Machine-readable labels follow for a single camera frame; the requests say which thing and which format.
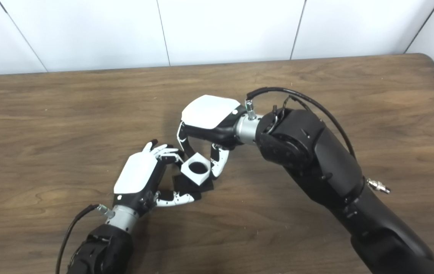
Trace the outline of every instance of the robotic hand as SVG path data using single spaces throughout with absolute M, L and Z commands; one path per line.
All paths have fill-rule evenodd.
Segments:
M 104 205 L 90 205 L 80 212 L 70 225 L 56 265 L 60 273 L 61 259 L 66 242 L 75 223 L 88 212 L 97 209 L 107 220 L 88 234 L 74 253 L 68 266 L 68 274 L 123 274 L 133 253 L 131 232 L 137 220 L 157 206 L 175 206 L 200 198 L 195 191 L 158 191 L 158 186 L 168 164 L 175 164 L 184 171 L 182 151 L 171 145 L 154 147 L 157 140 L 147 143 L 144 149 L 127 160 L 114 186 L 113 209 Z M 191 177 L 193 173 L 185 172 Z M 174 177 L 175 189 L 188 189 L 192 185 L 184 174 Z
M 289 94 L 283 107 L 273 106 L 264 116 L 255 114 L 252 99 L 274 91 Z M 304 109 L 286 108 L 289 99 Z M 349 151 L 304 101 L 332 120 Z M 434 274 L 430 248 L 371 191 L 390 190 L 363 176 L 342 127 L 306 95 L 265 87 L 248 93 L 245 107 L 233 99 L 204 95 L 182 112 L 178 130 L 182 149 L 192 157 L 197 154 L 188 136 L 212 143 L 212 172 L 215 166 L 222 171 L 229 150 L 257 146 L 265 160 L 283 166 L 309 198 L 330 210 L 349 231 L 354 250 L 373 274 Z

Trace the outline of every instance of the black arm segment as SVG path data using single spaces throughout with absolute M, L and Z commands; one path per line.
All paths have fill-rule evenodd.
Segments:
M 130 234 L 103 224 L 75 252 L 67 274 L 124 274 L 133 253 Z
M 355 251 L 373 274 L 434 274 L 434 254 L 366 185 L 361 167 L 313 113 L 285 110 L 262 117 L 256 144 L 262 156 L 283 165 L 293 180 L 325 206 L 351 234 Z

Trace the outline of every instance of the wooden table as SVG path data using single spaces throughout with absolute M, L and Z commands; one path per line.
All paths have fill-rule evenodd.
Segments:
M 0 273 L 51 274 L 68 224 L 90 203 L 111 204 L 129 155 L 155 137 L 176 143 L 181 111 L 200 95 L 243 101 L 262 86 L 327 107 L 364 174 L 393 190 L 378 196 L 434 250 L 434 63 L 424 55 L 42 73 L 0 76 Z M 256 99 L 257 112 L 284 98 Z M 63 270 L 102 222 L 78 223 Z M 214 191 L 154 210 L 135 237 L 134 274 L 368 273 L 345 229 L 251 146 L 231 153 Z

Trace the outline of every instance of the silver connector fitting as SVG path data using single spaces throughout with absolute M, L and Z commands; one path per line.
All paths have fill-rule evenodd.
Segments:
M 109 219 L 112 219 L 116 215 L 116 213 L 113 210 L 111 210 L 110 208 L 108 208 L 102 204 L 100 204 L 97 207 L 97 210 L 102 212 L 102 214 L 104 214 Z
M 246 100 L 246 111 L 248 113 L 248 119 L 254 120 L 257 118 L 257 115 L 254 111 L 254 103 L 252 103 L 252 100 Z
M 383 185 L 382 182 L 374 181 L 374 180 L 371 180 L 370 178 L 368 178 L 366 180 L 366 182 L 367 182 L 367 185 L 369 185 L 369 187 L 375 191 L 380 191 L 380 192 L 386 193 L 386 194 L 391 193 L 391 189 L 389 189 L 389 187 L 386 187 L 385 185 Z

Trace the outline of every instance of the black cable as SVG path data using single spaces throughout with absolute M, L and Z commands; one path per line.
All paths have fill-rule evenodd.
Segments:
M 78 213 L 73 219 L 73 221 L 71 222 L 70 226 L 68 227 L 68 230 L 66 231 L 65 237 L 62 241 L 62 247 L 60 248 L 60 252 L 58 253 L 55 274 L 60 274 L 60 267 L 62 265 L 64 248 L 66 246 L 66 243 L 68 242 L 68 238 L 70 237 L 71 231 L 73 230 L 73 227 L 75 226 L 76 222 L 78 222 L 83 216 L 87 215 L 87 213 L 89 213 L 90 211 L 95 210 L 97 207 L 99 207 L 99 205 L 100 204 L 87 206 L 84 210 L 80 211 L 80 213 Z
M 283 102 L 283 108 L 286 107 L 286 103 L 288 102 L 289 99 L 292 99 L 295 102 L 298 102 L 304 109 L 306 109 L 307 111 L 311 111 L 311 109 L 308 107 L 307 104 L 305 104 L 305 102 L 301 101 L 299 98 L 295 97 L 295 96 L 288 96 L 288 98 L 286 98 L 285 102 Z
M 337 121 L 337 119 L 335 119 L 335 117 L 330 113 L 330 111 L 328 111 L 325 107 L 323 107 L 321 104 L 319 104 L 319 102 L 315 101 L 314 99 L 311 99 L 310 97 L 304 95 L 303 93 L 297 92 L 295 90 L 290 90 L 287 88 L 281 88 L 281 87 L 264 87 L 264 88 L 259 88 L 259 89 L 256 89 L 254 91 L 247 93 L 247 99 L 246 100 L 252 100 L 253 98 L 255 98 L 258 95 L 261 95 L 261 94 L 266 93 L 266 92 L 271 92 L 271 91 L 285 92 L 285 93 L 294 95 L 296 97 L 299 97 L 299 98 L 313 104 L 318 109 L 320 109 L 323 113 L 325 113 L 325 115 L 332 121 L 332 123 L 335 125 L 335 127 L 337 127 L 337 129 L 339 130 L 340 134 L 342 135 L 343 140 L 345 141 L 345 144 L 347 145 L 347 149 L 349 149 L 349 153 L 352 155 L 352 157 L 354 157 L 354 158 L 356 157 L 356 153 L 354 152 L 354 148 L 352 147 L 352 143 L 350 142 L 349 137 L 347 137 L 347 134 L 343 130 L 342 126 L 340 126 L 340 123 Z

